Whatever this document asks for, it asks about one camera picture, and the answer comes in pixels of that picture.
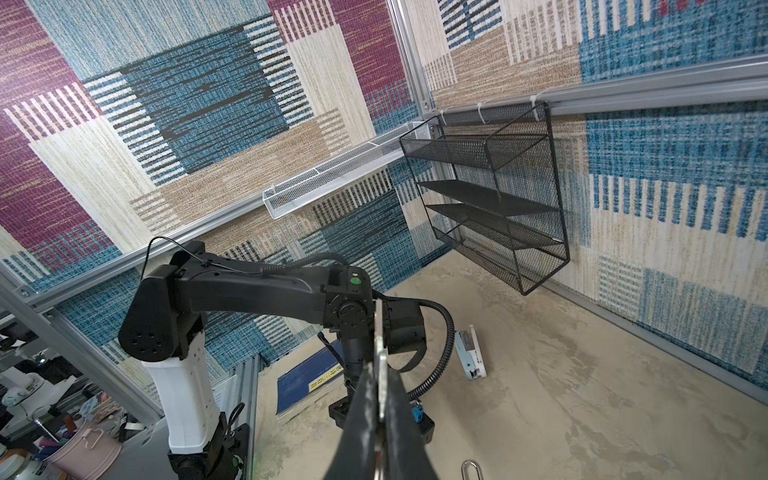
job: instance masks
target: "white container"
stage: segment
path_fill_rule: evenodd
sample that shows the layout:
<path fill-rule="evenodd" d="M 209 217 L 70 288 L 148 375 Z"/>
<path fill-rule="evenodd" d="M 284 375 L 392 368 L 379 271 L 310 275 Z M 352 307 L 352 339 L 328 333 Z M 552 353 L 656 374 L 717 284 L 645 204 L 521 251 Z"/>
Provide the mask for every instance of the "white container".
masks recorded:
<path fill-rule="evenodd" d="M 32 456 L 11 455 L 0 463 L 0 480 L 68 480 L 66 473 Z"/>

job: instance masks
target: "mesh tray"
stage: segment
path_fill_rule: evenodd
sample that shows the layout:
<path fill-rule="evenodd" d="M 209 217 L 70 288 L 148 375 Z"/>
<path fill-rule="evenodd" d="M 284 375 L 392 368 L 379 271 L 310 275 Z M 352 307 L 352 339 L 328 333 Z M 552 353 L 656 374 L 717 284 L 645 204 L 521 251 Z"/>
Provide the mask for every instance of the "mesh tray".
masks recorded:
<path fill-rule="evenodd" d="M 489 237 L 458 225 L 448 233 L 432 227 L 435 238 L 477 263 L 491 275 L 528 295 L 568 262 L 551 253 L 528 248 L 512 251 Z M 556 247 L 565 252 L 561 243 Z"/>
<path fill-rule="evenodd" d="M 494 240 L 510 250 L 551 247 L 562 243 L 562 240 L 557 240 L 545 233 L 538 232 L 506 218 L 489 214 L 471 205 L 427 205 L 427 208 L 445 215 L 451 220 Z"/>
<path fill-rule="evenodd" d="M 548 205 L 504 192 L 497 192 L 496 190 L 470 184 L 462 180 L 436 180 L 418 183 L 422 187 L 439 194 L 447 195 L 465 204 L 473 205 L 503 217 L 558 211 L 555 207 L 549 207 Z"/>
<path fill-rule="evenodd" d="M 490 138 L 447 135 L 435 140 L 404 137 L 402 150 L 409 157 L 497 170 L 546 138 L 546 134 L 507 134 Z"/>

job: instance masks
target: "white mesh shelf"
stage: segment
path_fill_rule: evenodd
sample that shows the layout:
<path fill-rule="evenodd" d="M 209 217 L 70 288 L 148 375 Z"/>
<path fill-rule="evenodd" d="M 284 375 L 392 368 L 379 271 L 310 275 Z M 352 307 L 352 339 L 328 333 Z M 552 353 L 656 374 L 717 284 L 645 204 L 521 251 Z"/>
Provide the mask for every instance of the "white mesh shelf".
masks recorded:
<path fill-rule="evenodd" d="M 416 123 L 408 122 L 295 177 L 267 188 L 264 205 L 274 219 L 325 197 L 402 158 L 399 139 Z"/>

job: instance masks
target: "pink bucket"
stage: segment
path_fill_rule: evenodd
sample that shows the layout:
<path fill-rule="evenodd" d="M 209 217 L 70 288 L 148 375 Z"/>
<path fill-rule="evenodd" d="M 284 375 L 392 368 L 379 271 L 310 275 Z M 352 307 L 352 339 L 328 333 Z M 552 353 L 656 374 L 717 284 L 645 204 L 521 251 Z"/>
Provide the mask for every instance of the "pink bucket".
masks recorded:
<path fill-rule="evenodd" d="M 103 429 L 86 422 L 67 445 L 45 461 L 77 480 L 96 480 L 112 465 L 122 446 Z"/>

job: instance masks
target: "bottle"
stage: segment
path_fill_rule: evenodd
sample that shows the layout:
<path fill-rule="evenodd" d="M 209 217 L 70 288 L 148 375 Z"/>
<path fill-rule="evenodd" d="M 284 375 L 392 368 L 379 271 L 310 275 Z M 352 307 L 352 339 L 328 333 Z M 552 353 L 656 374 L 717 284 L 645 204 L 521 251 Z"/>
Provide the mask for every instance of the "bottle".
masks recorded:
<path fill-rule="evenodd" d="M 24 450 L 10 452 L 0 445 L 0 480 L 73 480 L 60 469 L 40 460 L 34 460 Z"/>

